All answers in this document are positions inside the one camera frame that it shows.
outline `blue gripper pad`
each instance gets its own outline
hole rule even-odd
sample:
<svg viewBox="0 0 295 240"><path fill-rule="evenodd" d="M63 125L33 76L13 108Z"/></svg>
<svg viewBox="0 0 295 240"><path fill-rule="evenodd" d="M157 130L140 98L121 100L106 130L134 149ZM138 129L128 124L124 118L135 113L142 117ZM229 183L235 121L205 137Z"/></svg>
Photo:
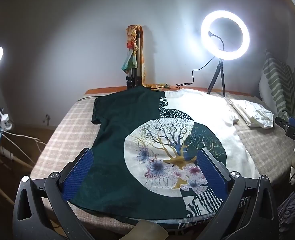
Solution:
<svg viewBox="0 0 295 240"><path fill-rule="evenodd" d="M92 167L93 159L93 152L90 149L86 149L83 156L70 171L62 184L62 198L65 201L75 197L83 180Z"/></svg>
<svg viewBox="0 0 295 240"><path fill-rule="evenodd" d="M225 201L228 197L227 181L221 173L215 168L211 160L206 154L199 150L196 156L197 164L199 165L202 173L204 174L208 184L214 192L214 195Z"/></svg>

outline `beige plastic object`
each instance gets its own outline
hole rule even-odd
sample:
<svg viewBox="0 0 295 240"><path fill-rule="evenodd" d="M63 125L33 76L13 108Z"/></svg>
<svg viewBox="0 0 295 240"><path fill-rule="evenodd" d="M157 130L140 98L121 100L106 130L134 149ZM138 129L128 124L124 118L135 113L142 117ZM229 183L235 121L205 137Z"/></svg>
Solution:
<svg viewBox="0 0 295 240"><path fill-rule="evenodd" d="M160 225L140 220L136 226L120 240L164 240L169 236L168 232Z"/></svg>

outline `tripod leg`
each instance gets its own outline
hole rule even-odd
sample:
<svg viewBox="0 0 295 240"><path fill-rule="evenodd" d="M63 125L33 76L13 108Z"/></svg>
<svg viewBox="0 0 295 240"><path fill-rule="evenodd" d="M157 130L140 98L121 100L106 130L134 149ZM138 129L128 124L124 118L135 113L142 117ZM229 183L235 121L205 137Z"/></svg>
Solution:
<svg viewBox="0 0 295 240"><path fill-rule="evenodd" d="M214 87L214 84L215 84L215 82L217 80L217 77L218 77L219 73L220 73L220 70L217 68L216 71L215 71L215 73L214 73L214 76L212 78L212 81L209 84L208 93L207 93L208 95L211 93L212 88Z"/></svg>
<svg viewBox="0 0 295 240"><path fill-rule="evenodd" d="M224 82L223 68L221 69L221 79L222 79L223 97L225 97L225 82Z"/></svg>

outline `plaid blanket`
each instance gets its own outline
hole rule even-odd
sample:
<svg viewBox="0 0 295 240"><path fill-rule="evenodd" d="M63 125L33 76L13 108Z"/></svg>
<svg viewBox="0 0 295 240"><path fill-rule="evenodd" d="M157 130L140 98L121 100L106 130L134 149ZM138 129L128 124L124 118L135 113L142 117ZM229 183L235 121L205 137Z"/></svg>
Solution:
<svg viewBox="0 0 295 240"><path fill-rule="evenodd" d="M107 94L85 95L102 96ZM227 93L230 99L248 100L268 107L256 97L246 97ZM91 123L95 98L88 98L76 102L53 133L44 151L40 155L31 172L32 179L46 178L53 171L61 171L63 167L74 160L84 147L91 148L100 125ZM276 184L291 167L292 152L295 141L285 136L284 131L275 126L272 129L248 127L242 117L235 125L237 133L254 160L260 174L266 174L272 184ZM55 217L48 199L43 199L50 217ZM120 234L128 233L133 226L121 223L116 219L102 214L89 214L69 203L72 210L87 228L104 228Z"/></svg>

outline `tripod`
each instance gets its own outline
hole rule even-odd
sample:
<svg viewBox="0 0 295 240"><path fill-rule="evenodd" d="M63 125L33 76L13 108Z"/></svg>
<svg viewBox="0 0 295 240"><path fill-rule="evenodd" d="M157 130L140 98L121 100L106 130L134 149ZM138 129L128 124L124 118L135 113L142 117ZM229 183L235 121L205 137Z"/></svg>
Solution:
<svg viewBox="0 0 295 240"><path fill-rule="evenodd" d="M220 60L218 62L217 69L216 69L216 71L214 73L214 76L212 78L211 83L209 84L208 93L207 93L208 95L211 93L212 88L214 87L214 84L215 84L215 82L217 80L217 77L220 74L220 72L221 72L221 79L222 79L223 97L225 97L225 83L224 83L224 73L223 73L223 60Z"/></svg>

